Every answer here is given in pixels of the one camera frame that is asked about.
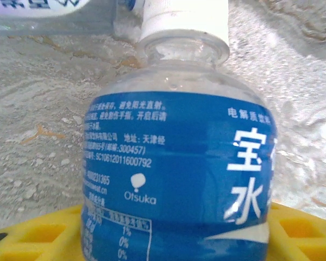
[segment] concrete surface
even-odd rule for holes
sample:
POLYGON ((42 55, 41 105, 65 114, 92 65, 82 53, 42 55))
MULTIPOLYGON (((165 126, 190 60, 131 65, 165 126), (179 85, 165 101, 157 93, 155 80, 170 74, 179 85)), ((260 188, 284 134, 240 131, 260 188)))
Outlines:
MULTIPOLYGON (((326 219, 326 1, 311 2, 231 2, 225 67, 277 119, 274 200, 326 219)), ((137 25, 118 21, 126 41, 0 37, 0 228, 82 202, 82 117, 136 67, 137 25)))

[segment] blue label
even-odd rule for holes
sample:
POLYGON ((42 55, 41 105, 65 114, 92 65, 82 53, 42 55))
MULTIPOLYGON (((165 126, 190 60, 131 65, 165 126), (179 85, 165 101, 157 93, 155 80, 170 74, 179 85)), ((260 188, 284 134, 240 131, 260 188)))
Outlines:
POLYGON ((96 98, 85 117, 87 260, 265 260, 277 130, 264 107, 184 92, 96 98))

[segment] bottle cap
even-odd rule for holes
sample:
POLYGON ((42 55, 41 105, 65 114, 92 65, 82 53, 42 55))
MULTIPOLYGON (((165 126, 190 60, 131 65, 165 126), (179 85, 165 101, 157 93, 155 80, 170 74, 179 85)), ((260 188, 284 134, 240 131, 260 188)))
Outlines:
POLYGON ((166 30, 196 30, 229 46, 228 0, 145 0, 141 40, 166 30))
POLYGON ((118 0, 117 2, 126 5, 127 8, 132 11, 142 9, 145 0, 118 0))

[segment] plastic water bottle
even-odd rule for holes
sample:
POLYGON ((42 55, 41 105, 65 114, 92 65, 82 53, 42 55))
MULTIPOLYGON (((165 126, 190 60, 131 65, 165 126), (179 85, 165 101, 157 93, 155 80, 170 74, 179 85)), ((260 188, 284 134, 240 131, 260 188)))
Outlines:
POLYGON ((277 129, 215 70, 228 1, 146 0, 139 52, 85 116, 85 259, 265 260, 277 129))
MULTIPOLYGON (((142 0, 119 0, 129 10, 142 0)), ((117 0, 0 0, 0 35, 111 34, 117 0)))

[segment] yellow plastic tray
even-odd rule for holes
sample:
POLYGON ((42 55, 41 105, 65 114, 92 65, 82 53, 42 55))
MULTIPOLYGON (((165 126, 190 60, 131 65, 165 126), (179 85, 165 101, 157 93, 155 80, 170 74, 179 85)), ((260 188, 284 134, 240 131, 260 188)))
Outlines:
MULTIPOLYGON (((0 261, 84 261, 80 210, 75 206, 0 230, 0 261)), ((326 220, 273 203, 268 222, 266 261, 326 261, 326 220)))

